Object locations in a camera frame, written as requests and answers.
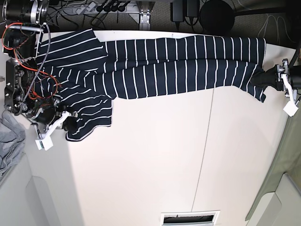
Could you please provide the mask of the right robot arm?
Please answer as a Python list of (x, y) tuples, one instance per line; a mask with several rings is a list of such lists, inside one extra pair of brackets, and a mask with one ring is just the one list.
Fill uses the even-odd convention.
[(32, 125), (74, 131), (77, 114), (68, 111), (55, 97), (58, 80), (37, 64), (39, 41), (45, 29), (47, 0), (4, 0), (2, 18), (5, 30), (1, 43), (6, 62), (4, 107), (15, 116), (23, 115)]

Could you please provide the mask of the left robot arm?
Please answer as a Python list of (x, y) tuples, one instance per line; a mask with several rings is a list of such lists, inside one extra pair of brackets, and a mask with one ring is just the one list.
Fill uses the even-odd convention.
[(282, 64), (274, 65), (274, 67), (267, 71), (256, 73), (251, 78), (251, 84), (259, 87), (266, 88), (272, 87), (277, 91), (294, 91), (298, 94), (301, 89), (301, 66), (294, 65), (300, 55), (301, 43), (298, 44), (296, 51), (291, 59), (283, 59)]

